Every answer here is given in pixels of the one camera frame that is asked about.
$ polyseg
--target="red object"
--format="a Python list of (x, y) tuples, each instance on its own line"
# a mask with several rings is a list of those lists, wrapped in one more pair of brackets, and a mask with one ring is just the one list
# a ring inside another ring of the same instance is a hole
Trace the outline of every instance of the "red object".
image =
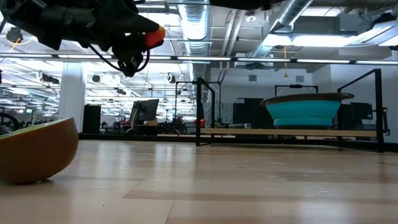
[[(195, 125), (195, 127), (197, 126), (197, 121), (196, 121), (196, 119), (193, 121), (193, 123), (194, 123), (194, 125)], [(200, 127), (201, 128), (204, 128), (205, 127), (205, 124), (206, 124), (206, 119), (201, 119), (200, 120)]]
[(166, 30), (159, 26), (159, 29), (155, 32), (148, 32), (145, 34), (145, 42), (148, 47), (155, 47), (161, 43), (166, 35)]

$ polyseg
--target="white column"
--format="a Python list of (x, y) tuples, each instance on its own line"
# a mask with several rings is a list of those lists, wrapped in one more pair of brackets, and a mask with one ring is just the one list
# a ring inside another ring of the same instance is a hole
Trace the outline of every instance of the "white column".
[(63, 63), (59, 118), (74, 118), (78, 132), (83, 131), (86, 74), (83, 63)]

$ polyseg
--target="black speaker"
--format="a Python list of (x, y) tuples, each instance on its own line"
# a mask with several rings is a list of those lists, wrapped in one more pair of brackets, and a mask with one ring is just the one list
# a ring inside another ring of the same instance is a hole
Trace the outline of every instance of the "black speaker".
[(83, 117), (83, 133), (99, 134), (101, 123), (101, 106), (86, 105)]

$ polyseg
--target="black metal frame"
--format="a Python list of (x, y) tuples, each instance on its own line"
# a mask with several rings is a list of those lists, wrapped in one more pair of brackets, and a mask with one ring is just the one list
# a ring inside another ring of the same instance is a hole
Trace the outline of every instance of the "black metal frame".
[[(350, 86), (360, 79), (375, 74), (376, 81), (376, 127), (377, 127), (377, 142), (375, 141), (343, 141), (342, 138), (338, 139), (267, 139), (261, 136), (243, 136), (237, 135), (235, 138), (216, 138), (214, 134), (208, 136), (201, 136), (200, 118), (201, 110), (197, 111), (197, 126), (196, 126), (196, 137), (195, 138), (184, 138), (178, 136), (128, 136), (128, 135), (104, 135), (104, 134), (80, 134), (80, 139), (98, 139), (98, 140), (117, 140), (117, 141), (160, 141), (160, 142), (195, 142), (197, 146), (203, 146), (205, 144), (211, 143), (238, 143), (238, 144), (293, 144), (293, 145), (324, 145), (324, 146), (336, 146), (336, 147), (348, 147), (359, 149), (363, 151), (372, 152), (384, 152), (386, 149), (388, 151), (396, 151), (398, 149), (397, 144), (384, 143), (383, 136), (383, 107), (382, 107), (382, 83), (381, 83), (381, 69), (374, 69), (367, 74), (355, 79), (354, 81), (342, 86), (338, 89), (341, 92), (342, 89)], [(215, 91), (209, 85), (209, 83), (217, 82), (206, 82), (202, 78), (198, 78), (194, 82), (179, 82), (179, 83), (192, 83), (197, 85), (197, 106), (199, 108), (199, 103), (201, 103), (201, 87), (206, 86), (211, 91), (211, 127), (215, 127)], [(339, 121), (341, 121), (341, 112), (338, 113)], [(341, 122), (338, 123), (339, 129), (342, 129)]]
[(319, 91), (318, 91), (318, 89), (319, 89), (319, 87), (318, 86), (307, 86), (307, 85), (300, 85), (300, 84), (297, 84), (297, 85), (275, 85), (275, 96), (277, 96), (278, 95), (278, 87), (289, 87), (289, 88), (314, 88), (315, 89), (315, 91), (316, 91), (316, 93), (319, 93)]
[[(201, 103), (201, 87), (204, 85), (211, 91), (211, 128), (215, 127), (215, 109), (216, 109), (216, 93), (214, 89), (212, 89), (211, 86), (209, 86), (209, 83), (207, 83), (203, 78), (198, 77), (198, 81), (194, 84), (197, 84), (197, 108), (200, 108), (200, 103)], [(196, 145), (201, 146), (201, 133), (200, 133), (200, 118), (202, 117), (201, 110), (197, 110), (197, 137), (196, 137)], [(220, 91), (220, 115), (221, 115), (221, 91)]]
[(218, 114), (219, 114), (219, 116), (221, 116), (221, 82), (206, 82), (203, 78), (200, 78), (200, 77), (199, 77), (197, 81), (192, 81), (192, 82), (186, 82), (186, 81), (175, 82), (174, 118), (177, 118), (177, 97), (178, 97), (177, 92), (178, 92), (178, 84), (180, 84), (180, 83), (186, 83), (186, 84), (187, 84), (187, 83), (191, 83), (191, 84), (193, 84), (193, 85), (198, 85), (199, 79), (200, 79), (200, 80), (203, 80), (203, 81), (207, 84), (209, 90), (212, 91), (213, 94), (214, 94), (214, 90), (213, 90), (208, 84), (218, 84), (218, 86), (219, 86), (219, 92), (218, 92), (218, 99), (219, 99)]
[[(5, 112), (6, 112), (6, 108), (2, 107), (2, 113), (5, 113)], [(2, 117), (1, 117), (0, 127), (3, 126), (3, 123), (4, 123), (4, 117), (2, 116)]]
[[(362, 80), (365, 77), (368, 77), (370, 75), (374, 74), (374, 84), (376, 87), (376, 135), (377, 135), (377, 146), (378, 152), (384, 152), (384, 133), (387, 131), (384, 131), (383, 129), (383, 92), (382, 92), (382, 76), (381, 76), (381, 69), (377, 68), (374, 70), (371, 70), (370, 72), (356, 78), (352, 82), (349, 82), (339, 89), (337, 89), (338, 93), (341, 93), (342, 89)], [(338, 129), (342, 130), (343, 129), (343, 112), (342, 110), (338, 110)], [(345, 146), (345, 142), (343, 141), (342, 137), (338, 137), (338, 145), (340, 147)]]

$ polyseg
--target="computer monitor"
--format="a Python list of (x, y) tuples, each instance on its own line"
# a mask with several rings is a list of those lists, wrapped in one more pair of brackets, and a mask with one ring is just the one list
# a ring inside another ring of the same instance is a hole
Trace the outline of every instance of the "computer monitor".
[(156, 100), (146, 100), (146, 101), (136, 101), (131, 109), (130, 121), (132, 121), (134, 114), (137, 110), (140, 111), (137, 116), (139, 116), (140, 121), (153, 121), (156, 119), (156, 111), (159, 105), (159, 99)]
[(370, 103), (351, 103), (351, 114), (354, 119), (373, 119), (373, 109)]

